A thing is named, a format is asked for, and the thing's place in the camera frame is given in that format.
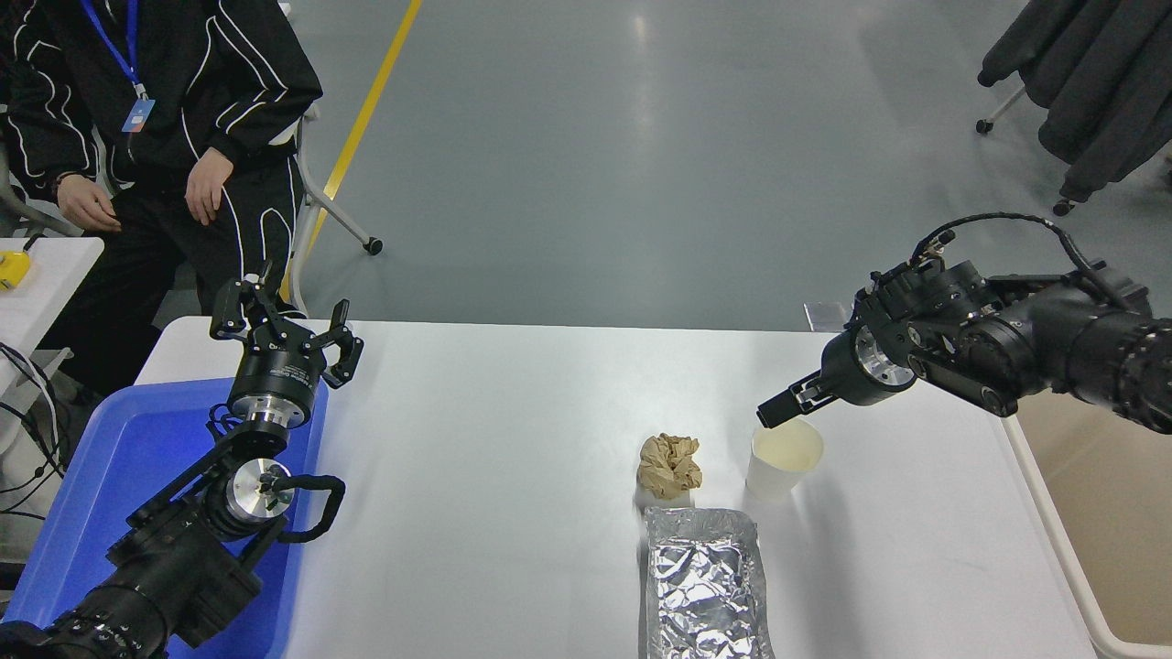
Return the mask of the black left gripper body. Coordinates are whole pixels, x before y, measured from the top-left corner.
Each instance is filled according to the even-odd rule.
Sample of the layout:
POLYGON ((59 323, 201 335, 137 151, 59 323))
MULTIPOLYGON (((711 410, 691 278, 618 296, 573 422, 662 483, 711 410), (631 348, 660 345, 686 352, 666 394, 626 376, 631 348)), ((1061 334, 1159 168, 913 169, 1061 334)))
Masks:
POLYGON ((238 417, 311 417, 325 371, 322 348, 313 341, 313 335, 243 340, 229 409, 238 417))

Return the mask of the person's left hand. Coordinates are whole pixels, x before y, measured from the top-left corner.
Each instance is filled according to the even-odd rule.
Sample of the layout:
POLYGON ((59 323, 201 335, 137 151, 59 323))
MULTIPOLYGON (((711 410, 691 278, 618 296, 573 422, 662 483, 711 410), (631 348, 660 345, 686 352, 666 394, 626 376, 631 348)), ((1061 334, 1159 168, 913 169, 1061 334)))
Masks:
POLYGON ((188 175, 184 201, 189 213, 202 226, 210 226, 222 208, 223 186, 234 172, 222 150, 207 147, 188 175))

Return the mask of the person's right hand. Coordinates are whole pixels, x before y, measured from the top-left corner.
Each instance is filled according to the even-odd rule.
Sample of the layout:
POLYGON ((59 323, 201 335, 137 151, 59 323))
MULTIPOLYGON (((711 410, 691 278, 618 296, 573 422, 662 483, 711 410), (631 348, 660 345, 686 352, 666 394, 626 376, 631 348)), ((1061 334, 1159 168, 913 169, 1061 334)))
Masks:
POLYGON ((83 174, 66 174, 56 182, 56 206, 66 218, 84 231, 120 232, 113 199, 104 188, 83 174))

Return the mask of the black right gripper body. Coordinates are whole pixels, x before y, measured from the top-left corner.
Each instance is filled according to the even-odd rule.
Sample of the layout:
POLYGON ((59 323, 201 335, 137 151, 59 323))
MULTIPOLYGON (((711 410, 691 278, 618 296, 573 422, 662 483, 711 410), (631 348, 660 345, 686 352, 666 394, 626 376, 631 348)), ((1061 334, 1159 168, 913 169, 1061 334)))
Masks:
POLYGON ((863 369, 856 354, 857 332, 841 332, 823 349, 818 375, 818 393, 825 401, 849 405, 878 405, 884 389, 863 369))

